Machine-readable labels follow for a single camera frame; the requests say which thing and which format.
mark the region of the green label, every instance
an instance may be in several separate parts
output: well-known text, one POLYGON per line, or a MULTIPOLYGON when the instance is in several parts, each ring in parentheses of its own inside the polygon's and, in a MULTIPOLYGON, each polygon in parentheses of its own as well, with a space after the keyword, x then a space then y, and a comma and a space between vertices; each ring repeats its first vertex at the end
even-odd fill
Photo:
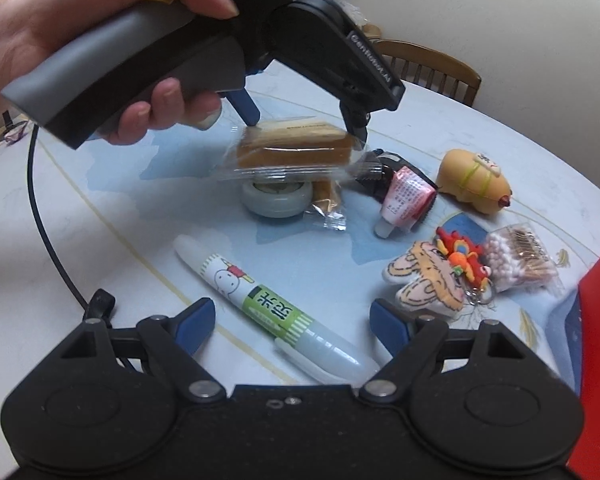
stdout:
POLYGON ((242 311, 274 336, 295 347, 314 320, 266 286, 256 286, 244 299, 242 311))

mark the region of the chair backrest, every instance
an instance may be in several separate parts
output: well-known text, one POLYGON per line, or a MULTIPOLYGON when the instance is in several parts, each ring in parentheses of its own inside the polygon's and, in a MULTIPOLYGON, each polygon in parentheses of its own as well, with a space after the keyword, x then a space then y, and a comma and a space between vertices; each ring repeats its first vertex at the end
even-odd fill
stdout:
POLYGON ((380 40, 374 43, 374 47, 379 54, 390 58, 391 69, 400 79, 423 86, 420 82, 426 76, 425 88, 467 106, 474 105, 482 78, 462 61, 406 41, 380 40), (422 73, 423 68, 429 73, 422 73))

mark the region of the round table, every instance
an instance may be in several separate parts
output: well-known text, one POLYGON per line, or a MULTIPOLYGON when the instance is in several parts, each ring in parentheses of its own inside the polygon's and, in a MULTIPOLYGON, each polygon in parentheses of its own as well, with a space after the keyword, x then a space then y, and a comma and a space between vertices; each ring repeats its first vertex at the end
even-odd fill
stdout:
MULTIPOLYGON (((264 118, 310 114, 342 124, 336 99, 278 63, 248 78, 247 88, 264 118)), ((89 297, 97 288, 114 294, 116 327, 134 326, 151 314, 173 316, 200 296, 210 296, 217 304, 218 326, 196 358, 224 386, 310 383, 274 353, 272 340, 259 327, 177 261, 171 241, 184 232, 210 240, 266 285, 386 360, 365 322, 368 298, 384 293, 379 269, 407 249, 413 236, 430 237, 435 222, 411 238, 375 245, 382 243, 371 234, 379 206, 352 192, 345 196, 345 233, 307 231, 304 224, 266 225, 244 212, 230 184, 220 193, 219 184, 207 184, 222 155, 223 136, 235 135, 231 125, 239 127, 240 121, 225 107, 223 119, 209 132, 176 126, 131 147, 95 141, 72 152, 41 136, 35 164, 39 207, 78 289, 89 297), (213 219, 218 226, 210 223, 213 219), (364 294, 355 286, 340 290, 343 273, 351 283, 362 283, 364 294)), ((399 151, 433 177, 451 148, 485 153, 499 163, 513 188, 512 206, 504 216, 476 221, 485 229, 532 222, 550 251, 565 250, 569 256, 571 266, 560 270, 567 294, 600 256, 600 190, 503 124, 408 84, 398 111, 373 114, 369 131, 373 148, 399 151)), ((0 406, 81 316, 30 214, 27 144, 0 148, 0 406)), ((448 198, 436 204, 440 219, 459 210, 448 198)), ((541 330, 554 307, 539 304, 531 315, 533 326, 541 330)), ((550 365, 560 370, 558 360, 550 365)), ((0 476, 14 467, 0 431, 0 476)))

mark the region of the plush toy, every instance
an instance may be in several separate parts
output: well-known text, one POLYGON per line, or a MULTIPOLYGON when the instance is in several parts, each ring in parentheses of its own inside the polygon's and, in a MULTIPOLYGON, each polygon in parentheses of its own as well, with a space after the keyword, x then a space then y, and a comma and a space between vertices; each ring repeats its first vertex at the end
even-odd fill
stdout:
POLYGON ((467 150, 446 152, 436 184, 440 193, 453 195, 485 214, 508 207, 513 195, 499 166, 487 156, 467 150))
POLYGON ((403 287, 395 295, 401 307, 426 308, 457 319, 464 306, 464 289, 451 264, 431 242, 416 242, 382 271, 384 280, 403 287))
POLYGON ((436 229, 438 250, 449 260, 456 274, 464 274, 467 282, 477 290, 486 290, 489 286, 491 269, 480 263, 482 247, 474 244, 458 231, 448 234, 442 227, 436 229))

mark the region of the glue stick cap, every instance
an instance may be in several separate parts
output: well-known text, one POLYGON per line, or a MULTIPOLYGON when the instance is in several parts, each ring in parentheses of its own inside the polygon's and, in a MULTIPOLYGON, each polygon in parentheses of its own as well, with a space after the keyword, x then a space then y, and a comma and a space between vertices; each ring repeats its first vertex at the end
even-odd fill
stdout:
POLYGON ((173 242, 178 256, 197 273, 202 272, 202 265, 213 255, 213 251, 205 247, 195 238, 187 235, 178 236, 173 242))
POLYGON ((376 222, 376 226, 374 227, 376 235, 381 238, 387 238, 394 229, 395 225, 393 225, 391 222, 388 222, 382 217, 380 217, 378 222, 376 222))

